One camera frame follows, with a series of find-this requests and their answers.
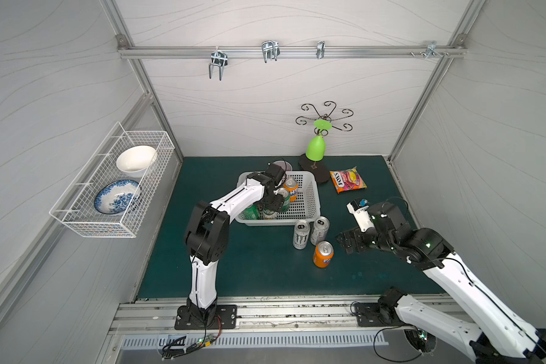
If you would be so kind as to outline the black metal cup stand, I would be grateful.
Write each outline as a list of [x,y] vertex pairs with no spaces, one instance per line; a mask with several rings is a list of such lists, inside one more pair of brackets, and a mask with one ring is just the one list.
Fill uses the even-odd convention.
[[[301,110],[303,112],[309,112],[313,110],[315,112],[315,117],[301,115],[295,119],[295,123],[300,126],[307,126],[309,122],[312,122],[314,127],[314,121],[318,119],[323,119],[329,121],[332,124],[331,130],[339,130],[341,132],[351,132],[353,130],[353,126],[350,123],[344,122],[345,119],[354,116],[354,112],[351,109],[341,109],[341,116],[333,118],[332,114],[338,107],[337,103],[331,100],[327,100],[323,103],[323,106],[329,108],[329,111],[321,113],[312,103],[302,104],[300,106]],[[313,162],[307,159],[306,153],[304,153],[300,156],[298,163],[303,171],[308,171],[314,175],[315,182],[317,184],[325,184],[329,181],[329,169],[325,166],[322,160],[318,162]]]

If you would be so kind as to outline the white Monster can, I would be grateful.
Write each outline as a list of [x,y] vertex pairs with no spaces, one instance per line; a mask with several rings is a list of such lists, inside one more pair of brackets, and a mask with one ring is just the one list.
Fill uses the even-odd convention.
[[296,250],[304,250],[307,246],[310,224],[306,220],[298,220],[294,226],[293,246]]
[[330,221],[324,216],[318,217],[312,223],[312,230],[310,233],[311,244],[316,246],[320,242],[325,241],[329,228],[330,228]]

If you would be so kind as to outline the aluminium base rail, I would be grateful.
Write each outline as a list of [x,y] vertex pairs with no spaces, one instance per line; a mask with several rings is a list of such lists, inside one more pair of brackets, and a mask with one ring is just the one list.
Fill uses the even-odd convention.
[[[219,303],[233,304],[236,326],[230,333],[359,331],[353,304],[374,303],[379,295],[309,295],[221,297]],[[145,299],[119,305],[110,335],[171,334],[183,297]]]

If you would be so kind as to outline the green Sprite can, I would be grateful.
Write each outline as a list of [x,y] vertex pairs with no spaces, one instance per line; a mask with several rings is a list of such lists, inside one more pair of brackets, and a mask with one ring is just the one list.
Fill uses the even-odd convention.
[[284,198],[280,213],[285,213],[291,205],[291,193],[284,187],[278,189],[278,195]]

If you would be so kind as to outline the pink bowl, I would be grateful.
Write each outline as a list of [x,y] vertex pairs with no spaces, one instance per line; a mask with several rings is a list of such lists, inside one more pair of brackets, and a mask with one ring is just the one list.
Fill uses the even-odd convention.
[[278,167],[282,168],[284,171],[292,171],[293,166],[291,163],[285,161],[285,160],[277,160],[273,162],[274,165],[277,165]]

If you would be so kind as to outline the small metal hook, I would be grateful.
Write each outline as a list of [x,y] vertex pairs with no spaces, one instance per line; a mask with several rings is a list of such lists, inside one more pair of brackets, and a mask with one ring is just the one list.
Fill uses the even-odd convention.
[[319,41],[316,46],[316,58],[324,59],[325,57],[325,41]]

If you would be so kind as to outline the green plastic wine glass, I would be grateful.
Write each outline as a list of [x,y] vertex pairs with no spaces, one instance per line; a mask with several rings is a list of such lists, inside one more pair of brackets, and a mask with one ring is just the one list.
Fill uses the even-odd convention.
[[318,119],[314,121],[314,138],[310,141],[307,150],[307,159],[318,162],[324,158],[325,155],[325,136],[332,129],[332,124],[329,121]]

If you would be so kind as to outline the metal loop hook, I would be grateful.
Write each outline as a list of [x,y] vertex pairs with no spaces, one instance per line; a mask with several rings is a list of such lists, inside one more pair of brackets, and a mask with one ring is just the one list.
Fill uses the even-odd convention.
[[281,54],[280,45],[277,41],[268,40],[262,43],[262,57],[265,63],[268,61],[277,62],[278,57]]

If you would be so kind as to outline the white plastic basket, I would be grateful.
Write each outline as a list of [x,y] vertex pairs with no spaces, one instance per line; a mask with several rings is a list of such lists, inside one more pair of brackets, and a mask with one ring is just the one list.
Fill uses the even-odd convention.
[[280,213],[276,219],[249,220],[239,214],[235,221],[247,226],[285,226],[294,225],[298,220],[313,222],[320,217],[321,204],[314,175],[308,171],[288,171],[287,176],[298,184],[297,198],[290,203],[288,211]]

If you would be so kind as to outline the colourful snack bag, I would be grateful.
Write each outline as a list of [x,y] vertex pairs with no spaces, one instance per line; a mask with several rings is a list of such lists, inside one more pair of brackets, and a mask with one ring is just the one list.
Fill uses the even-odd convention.
[[348,168],[342,171],[330,171],[329,174],[338,194],[367,188],[366,183],[357,171],[357,167]]

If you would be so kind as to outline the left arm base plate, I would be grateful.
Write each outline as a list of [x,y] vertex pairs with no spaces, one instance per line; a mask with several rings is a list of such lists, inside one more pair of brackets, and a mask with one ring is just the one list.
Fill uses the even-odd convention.
[[192,330],[232,330],[236,327],[238,307],[236,305],[215,305],[201,309],[193,303],[180,306],[177,310],[174,329]]

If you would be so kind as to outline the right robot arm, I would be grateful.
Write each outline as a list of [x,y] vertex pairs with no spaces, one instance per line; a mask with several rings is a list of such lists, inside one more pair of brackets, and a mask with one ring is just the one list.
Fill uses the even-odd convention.
[[426,306],[410,294],[390,288],[374,317],[386,326],[411,326],[459,350],[474,363],[541,363],[546,359],[546,329],[519,317],[470,271],[449,242],[430,228],[414,229],[390,202],[347,204],[357,226],[339,234],[374,250],[393,253],[419,270],[453,298],[469,322]]

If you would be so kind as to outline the orange Fanta can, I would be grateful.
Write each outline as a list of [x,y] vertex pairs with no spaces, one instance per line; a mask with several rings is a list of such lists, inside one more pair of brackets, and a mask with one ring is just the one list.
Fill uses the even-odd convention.
[[328,241],[321,241],[315,246],[312,261],[318,268],[326,268],[334,255],[334,248]]

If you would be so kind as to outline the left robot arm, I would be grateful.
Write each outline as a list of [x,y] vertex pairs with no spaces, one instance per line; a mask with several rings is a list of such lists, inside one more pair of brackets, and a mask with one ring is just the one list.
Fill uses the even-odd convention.
[[215,313],[218,261],[228,247],[231,223],[255,204],[279,212],[285,198],[278,190],[285,174],[282,167],[271,164],[265,171],[248,174],[239,187],[223,197],[194,206],[184,234],[192,269],[189,312],[202,318]]

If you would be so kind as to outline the green can front left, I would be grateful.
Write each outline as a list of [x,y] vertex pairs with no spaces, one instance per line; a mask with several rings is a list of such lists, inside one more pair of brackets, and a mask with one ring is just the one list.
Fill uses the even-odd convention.
[[244,220],[260,220],[259,207],[256,204],[253,204],[250,207],[244,209],[242,215]]

